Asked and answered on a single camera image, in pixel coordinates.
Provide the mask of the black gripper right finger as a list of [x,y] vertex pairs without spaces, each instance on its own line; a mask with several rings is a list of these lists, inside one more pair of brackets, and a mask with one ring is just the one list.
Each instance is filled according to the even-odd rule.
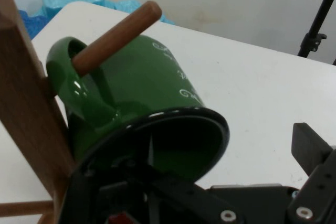
[[295,123],[291,153],[308,179],[287,208],[289,222],[335,223],[335,149],[307,123]]

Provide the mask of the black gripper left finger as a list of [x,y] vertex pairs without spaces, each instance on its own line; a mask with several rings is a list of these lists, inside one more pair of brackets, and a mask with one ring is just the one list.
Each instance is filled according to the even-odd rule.
[[227,200],[195,184],[205,171],[189,155],[82,163],[73,173],[60,223],[244,223]]

